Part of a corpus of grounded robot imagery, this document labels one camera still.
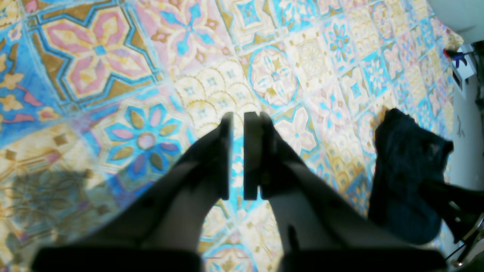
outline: patterned tile floor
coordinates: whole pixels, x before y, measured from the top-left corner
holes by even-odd
[[[228,111],[231,198],[199,251],[207,271],[272,271],[271,208],[242,199],[243,113],[268,112],[365,214],[385,108],[451,136],[441,52],[462,42],[425,0],[3,0],[0,39],[2,272],[112,218]]]

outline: dark fabric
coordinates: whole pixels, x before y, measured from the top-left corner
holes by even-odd
[[[453,143],[394,108],[375,131],[377,162],[368,219],[413,244],[432,241],[442,219],[419,194],[424,181],[443,182]]]

